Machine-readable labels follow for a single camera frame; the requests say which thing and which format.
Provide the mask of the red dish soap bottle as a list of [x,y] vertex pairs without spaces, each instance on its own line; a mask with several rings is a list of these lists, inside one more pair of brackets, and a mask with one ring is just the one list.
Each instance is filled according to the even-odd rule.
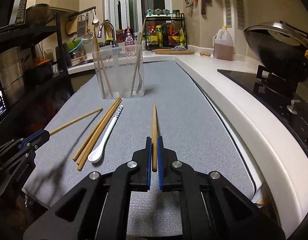
[[125,35],[125,45],[126,46],[134,45],[133,30],[130,27],[127,27],[124,30],[124,35]]

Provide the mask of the black shelving unit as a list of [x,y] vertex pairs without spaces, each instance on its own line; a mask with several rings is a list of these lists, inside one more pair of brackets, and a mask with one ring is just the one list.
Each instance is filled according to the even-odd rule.
[[0,144],[27,137],[45,128],[74,94],[67,69],[61,31],[61,13],[56,11],[44,26],[22,27],[0,33],[0,54],[20,47],[23,57],[24,93],[0,121]]

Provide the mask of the hanging white ladle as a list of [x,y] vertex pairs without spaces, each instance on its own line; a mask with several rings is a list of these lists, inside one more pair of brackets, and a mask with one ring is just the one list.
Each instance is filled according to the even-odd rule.
[[92,24],[97,25],[99,23],[99,19],[97,18],[97,15],[96,15],[96,9],[93,9],[92,13],[93,13]]

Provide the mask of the white ceramic spoon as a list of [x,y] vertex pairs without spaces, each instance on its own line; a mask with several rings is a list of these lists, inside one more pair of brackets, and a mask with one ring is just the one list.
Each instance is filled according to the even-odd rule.
[[113,115],[113,118],[111,119],[111,122],[99,144],[99,146],[97,148],[95,148],[89,155],[88,155],[88,161],[91,162],[91,163],[97,163],[101,160],[102,158],[102,154],[104,152],[104,148],[105,148],[105,145],[106,145],[106,142],[108,140],[108,137],[110,136],[111,134],[111,131],[112,129],[114,128],[115,126],[115,123],[117,122],[122,110],[123,110],[124,106],[123,105],[120,105],[118,107],[118,109],[115,111],[114,115]]

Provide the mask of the plastic oil jug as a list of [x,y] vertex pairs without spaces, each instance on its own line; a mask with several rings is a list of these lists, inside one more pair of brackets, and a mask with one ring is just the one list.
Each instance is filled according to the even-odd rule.
[[233,61],[234,58],[234,41],[223,25],[221,29],[213,36],[213,57],[219,60]]

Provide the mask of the hanging metal grater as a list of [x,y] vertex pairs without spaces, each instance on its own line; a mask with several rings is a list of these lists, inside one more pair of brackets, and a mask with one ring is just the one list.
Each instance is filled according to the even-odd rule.
[[83,15],[79,15],[77,22],[77,36],[83,37],[85,33],[86,33],[86,17]]

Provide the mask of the green and blue bowls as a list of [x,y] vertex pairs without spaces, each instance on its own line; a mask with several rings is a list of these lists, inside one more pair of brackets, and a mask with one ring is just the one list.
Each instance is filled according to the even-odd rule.
[[79,38],[77,40],[73,40],[72,42],[69,42],[67,46],[69,49],[69,53],[71,53],[82,46],[82,39]]

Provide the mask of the ginger root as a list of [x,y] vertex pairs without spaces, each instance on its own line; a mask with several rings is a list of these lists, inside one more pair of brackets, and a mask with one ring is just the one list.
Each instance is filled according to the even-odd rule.
[[201,56],[211,56],[211,54],[208,52],[200,52],[200,55]]

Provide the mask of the black condiment rack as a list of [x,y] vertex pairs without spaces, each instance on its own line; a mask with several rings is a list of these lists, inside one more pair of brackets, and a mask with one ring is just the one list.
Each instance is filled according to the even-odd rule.
[[173,49],[178,45],[188,47],[184,13],[179,10],[148,9],[145,18],[146,50]]

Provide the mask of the black wok with lid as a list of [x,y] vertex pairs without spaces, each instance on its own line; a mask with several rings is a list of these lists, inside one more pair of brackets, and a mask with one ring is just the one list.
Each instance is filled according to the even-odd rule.
[[272,73],[289,81],[308,80],[308,33],[286,22],[265,22],[244,29],[257,59]]

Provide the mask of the chrome kitchen faucet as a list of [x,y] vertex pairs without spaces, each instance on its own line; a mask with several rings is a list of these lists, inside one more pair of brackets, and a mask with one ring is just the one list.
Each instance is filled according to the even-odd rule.
[[110,21],[105,20],[99,26],[97,38],[104,38],[104,42],[99,44],[100,47],[112,46],[117,47],[117,40],[115,39],[115,29],[114,26],[110,23]]

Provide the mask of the round wooden cutting board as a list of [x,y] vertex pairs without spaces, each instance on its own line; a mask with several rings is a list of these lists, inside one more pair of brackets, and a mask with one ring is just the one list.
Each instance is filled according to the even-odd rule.
[[173,49],[154,49],[153,53],[158,55],[194,55],[195,52],[191,49],[173,50]]

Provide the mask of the fork with grey handle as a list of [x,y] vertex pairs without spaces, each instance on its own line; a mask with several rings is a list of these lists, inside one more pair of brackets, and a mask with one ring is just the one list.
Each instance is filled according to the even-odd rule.
[[141,55],[142,55],[142,40],[143,40],[143,32],[141,32],[140,34],[140,39],[139,39],[139,50],[138,50],[138,54],[137,54],[137,73],[138,73],[138,86],[136,89],[136,94],[139,94],[140,89],[142,87],[142,77],[140,74],[140,63],[141,63]]

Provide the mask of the window frame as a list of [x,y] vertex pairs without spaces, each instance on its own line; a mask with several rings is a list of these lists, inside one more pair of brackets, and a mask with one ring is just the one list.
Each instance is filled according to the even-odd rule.
[[102,12],[115,30],[131,27],[140,31],[148,10],[172,12],[172,0],[102,0]]

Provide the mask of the microwave oven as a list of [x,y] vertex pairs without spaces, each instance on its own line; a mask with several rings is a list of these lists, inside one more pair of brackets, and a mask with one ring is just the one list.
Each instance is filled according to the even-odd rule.
[[15,0],[9,25],[25,24],[27,0]]

